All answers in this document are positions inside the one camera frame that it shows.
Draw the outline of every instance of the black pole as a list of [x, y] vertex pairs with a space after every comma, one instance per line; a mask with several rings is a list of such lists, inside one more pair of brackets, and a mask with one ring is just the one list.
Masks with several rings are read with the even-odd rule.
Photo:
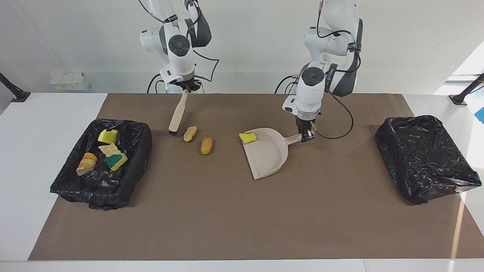
[[467, 104], [464, 103], [464, 98], [466, 97], [466, 95], [470, 94], [482, 83], [484, 83], [484, 74], [480, 75], [476, 80], [474, 80], [474, 82], [472, 82], [462, 93], [458, 95], [449, 95], [449, 97], [454, 104], [466, 106]]
[[11, 102], [24, 102], [30, 95], [29, 91], [23, 91], [21, 88], [15, 86], [2, 73], [0, 73], [0, 82], [14, 94], [15, 98]]

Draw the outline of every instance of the black plastic bag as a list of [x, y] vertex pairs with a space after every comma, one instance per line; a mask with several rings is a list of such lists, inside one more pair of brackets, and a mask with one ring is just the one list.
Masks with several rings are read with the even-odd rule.
[[482, 185], [436, 117], [387, 118], [375, 137], [398, 190], [413, 204]]
[[[106, 156], [97, 141], [104, 130], [118, 130], [116, 146], [126, 154], [128, 161], [117, 171], [111, 171], [104, 162]], [[143, 176], [150, 159], [151, 130], [145, 123], [96, 119], [87, 127], [72, 149], [66, 163], [60, 170], [50, 192], [70, 202], [85, 202], [89, 208], [114, 210], [129, 203], [136, 184]], [[96, 155], [98, 161], [93, 171], [78, 177], [76, 169], [84, 153]]]

